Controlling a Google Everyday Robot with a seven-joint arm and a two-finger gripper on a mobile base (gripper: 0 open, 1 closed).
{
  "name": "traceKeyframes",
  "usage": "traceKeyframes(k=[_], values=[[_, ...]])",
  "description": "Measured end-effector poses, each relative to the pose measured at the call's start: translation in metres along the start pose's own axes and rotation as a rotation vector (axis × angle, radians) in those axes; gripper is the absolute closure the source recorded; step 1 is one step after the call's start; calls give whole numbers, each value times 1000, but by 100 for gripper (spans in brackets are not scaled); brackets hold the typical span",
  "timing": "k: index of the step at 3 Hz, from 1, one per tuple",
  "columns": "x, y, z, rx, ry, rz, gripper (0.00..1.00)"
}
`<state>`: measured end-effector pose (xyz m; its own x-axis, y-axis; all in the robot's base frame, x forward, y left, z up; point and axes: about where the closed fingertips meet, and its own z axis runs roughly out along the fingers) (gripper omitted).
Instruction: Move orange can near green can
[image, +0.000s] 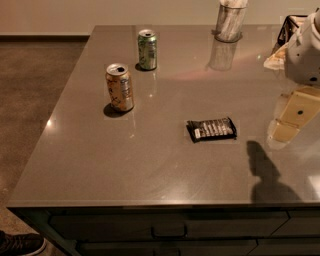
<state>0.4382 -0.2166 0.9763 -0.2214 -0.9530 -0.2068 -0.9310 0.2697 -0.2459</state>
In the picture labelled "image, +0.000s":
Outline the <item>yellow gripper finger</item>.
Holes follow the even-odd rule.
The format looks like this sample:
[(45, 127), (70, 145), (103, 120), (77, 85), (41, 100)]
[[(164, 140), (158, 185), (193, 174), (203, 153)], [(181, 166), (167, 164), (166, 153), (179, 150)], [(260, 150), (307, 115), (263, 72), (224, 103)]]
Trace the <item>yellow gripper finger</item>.
[(284, 70), (288, 44), (276, 44), (271, 55), (264, 61), (264, 67), (270, 70)]
[(272, 120), (268, 127), (268, 137), (279, 143), (289, 143), (298, 133), (298, 128), (279, 120)]

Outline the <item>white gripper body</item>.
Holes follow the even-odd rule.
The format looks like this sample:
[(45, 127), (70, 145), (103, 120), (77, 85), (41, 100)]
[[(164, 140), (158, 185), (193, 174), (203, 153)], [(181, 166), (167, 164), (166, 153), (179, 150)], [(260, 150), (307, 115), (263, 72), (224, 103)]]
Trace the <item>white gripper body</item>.
[(320, 112), (320, 89), (303, 86), (294, 90), (279, 120), (295, 128), (302, 128)]

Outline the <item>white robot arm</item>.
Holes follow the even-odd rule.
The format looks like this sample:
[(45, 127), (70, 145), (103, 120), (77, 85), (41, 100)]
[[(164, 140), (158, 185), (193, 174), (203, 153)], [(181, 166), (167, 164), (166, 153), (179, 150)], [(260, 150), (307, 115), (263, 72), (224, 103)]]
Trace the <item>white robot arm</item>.
[(287, 16), (264, 67), (283, 70), (297, 84), (281, 94), (268, 128), (269, 145), (283, 147), (320, 112), (320, 9)]

